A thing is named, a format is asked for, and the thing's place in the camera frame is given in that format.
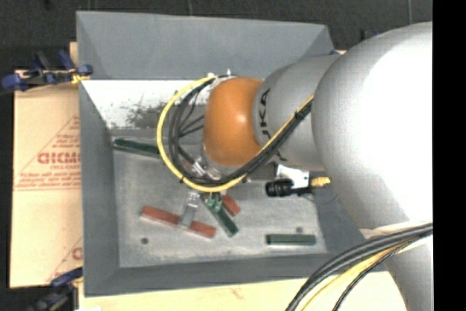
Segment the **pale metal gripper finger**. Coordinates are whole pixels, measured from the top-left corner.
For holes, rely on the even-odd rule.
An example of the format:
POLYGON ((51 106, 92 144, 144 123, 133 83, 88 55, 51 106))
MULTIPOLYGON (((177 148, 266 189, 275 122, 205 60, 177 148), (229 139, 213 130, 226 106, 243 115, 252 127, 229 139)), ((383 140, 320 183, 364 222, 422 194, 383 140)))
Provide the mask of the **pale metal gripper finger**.
POLYGON ((183 210, 179 218, 179 226, 189 228, 194 221, 200 201, 200 194, 197 191, 190 191, 186 196, 183 210))

